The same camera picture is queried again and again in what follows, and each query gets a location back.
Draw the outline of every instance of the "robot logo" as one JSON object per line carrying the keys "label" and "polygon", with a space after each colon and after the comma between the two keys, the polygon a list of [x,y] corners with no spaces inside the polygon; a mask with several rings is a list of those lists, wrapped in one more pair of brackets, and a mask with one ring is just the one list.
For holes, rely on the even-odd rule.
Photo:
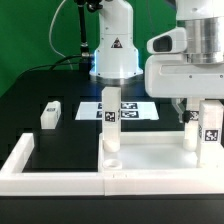
{"label": "robot logo", "polygon": [[121,42],[118,38],[114,41],[111,48],[123,48],[122,45],[121,45]]}

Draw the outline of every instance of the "black cable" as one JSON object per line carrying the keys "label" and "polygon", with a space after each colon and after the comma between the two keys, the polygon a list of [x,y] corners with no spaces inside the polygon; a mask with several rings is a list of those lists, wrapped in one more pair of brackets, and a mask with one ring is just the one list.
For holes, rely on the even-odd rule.
{"label": "black cable", "polygon": [[56,62],[54,63],[54,65],[50,67],[49,70],[54,70],[54,68],[55,68],[57,65],[61,64],[61,63],[64,62],[64,61],[67,61],[67,60],[72,59],[72,58],[81,58],[81,57],[82,57],[81,55],[70,55],[70,56],[64,57],[64,58],[62,58],[62,59],[56,61]]}
{"label": "black cable", "polygon": [[88,47],[87,38],[86,38],[86,22],[85,22],[85,11],[84,11],[85,0],[75,0],[75,2],[78,5],[78,11],[79,11],[79,26],[80,26],[80,34],[81,34],[80,50],[82,53],[89,52],[89,47]]}
{"label": "black cable", "polygon": [[[70,65],[70,64],[72,64],[72,65],[76,65],[76,64],[79,64],[79,63],[78,63],[78,62],[73,62],[73,63],[63,63],[63,64],[57,64],[55,67],[57,67],[57,66],[63,66],[63,65]],[[29,69],[25,70],[24,72],[22,72],[22,73],[17,77],[17,79],[21,78],[21,76],[22,76],[24,73],[26,73],[26,72],[30,72],[30,71],[33,71],[33,70],[37,70],[37,69],[39,69],[39,68],[52,67],[52,66],[54,66],[54,65],[55,65],[55,64],[50,64],[50,65],[40,65],[40,66],[36,66],[36,67],[33,67],[33,68],[29,68]]]}

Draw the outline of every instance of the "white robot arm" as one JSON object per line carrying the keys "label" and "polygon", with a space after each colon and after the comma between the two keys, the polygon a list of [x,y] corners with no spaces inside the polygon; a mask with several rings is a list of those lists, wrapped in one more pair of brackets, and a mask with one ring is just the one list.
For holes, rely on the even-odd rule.
{"label": "white robot arm", "polygon": [[[146,62],[145,87],[152,97],[172,98],[183,122],[183,98],[187,98],[186,109],[195,113],[195,117],[204,98],[224,98],[224,4],[222,0],[176,0],[175,6],[177,27],[149,40],[147,44],[153,56]],[[211,112],[212,108],[214,110],[213,115],[206,118],[205,126],[213,124],[209,130],[216,129],[220,136],[222,114],[215,122],[218,117],[216,107],[213,107],[215,103],[204,103],[207,104]],[[200,141],[204,141],[203,145],[206,133],[212,133],[202,125],[205,110],[203,106],[201,108],[199,124],[197,119],[185,124],[185,149],[196,149],[198,134]]]}
{"label": "white robot arm", "polygon": [[124,0],[103,0],[100,44],[90,78],[104,84],[126,84],[142,78],[138,50],[133,45],[133,9]]}

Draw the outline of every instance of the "white mount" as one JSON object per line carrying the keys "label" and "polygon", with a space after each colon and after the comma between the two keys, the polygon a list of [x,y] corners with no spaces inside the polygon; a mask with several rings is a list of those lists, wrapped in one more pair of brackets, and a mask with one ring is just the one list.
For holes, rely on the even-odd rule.
{"label": "white mount", "polygon": [[133,9],[124,0],[103,0],[100,45],[90,78],[105,84],[126,84],[142,78],[138,50],[133,45]]}

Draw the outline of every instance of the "white block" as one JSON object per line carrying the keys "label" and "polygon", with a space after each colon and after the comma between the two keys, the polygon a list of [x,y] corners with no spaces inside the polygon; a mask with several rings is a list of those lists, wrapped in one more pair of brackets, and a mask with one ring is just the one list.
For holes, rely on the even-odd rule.
{"label": "white block", "polygon": [[201,101],[196,153],[199,167],[219,167],[223,161],[221,146],[223,105],[218,100]]}
{"label": "white block", "polygon": [[102,107],[103,146],[106,151],[116,152],[120,149],[121,88],[104,88],[102,91]]}
{"label": "white block", "polygon": [[190,111],[190,121],[185,124],[183,148],[195,151],[198,138],[199,105],[203,98],[188,98],[186,110]]}
{"label": "white block", "polygon": [[41,128],[42,129],[55,129],[59,117],[61,115],[61,104],[58,101],[50,102],[44,109],[41,115]]}

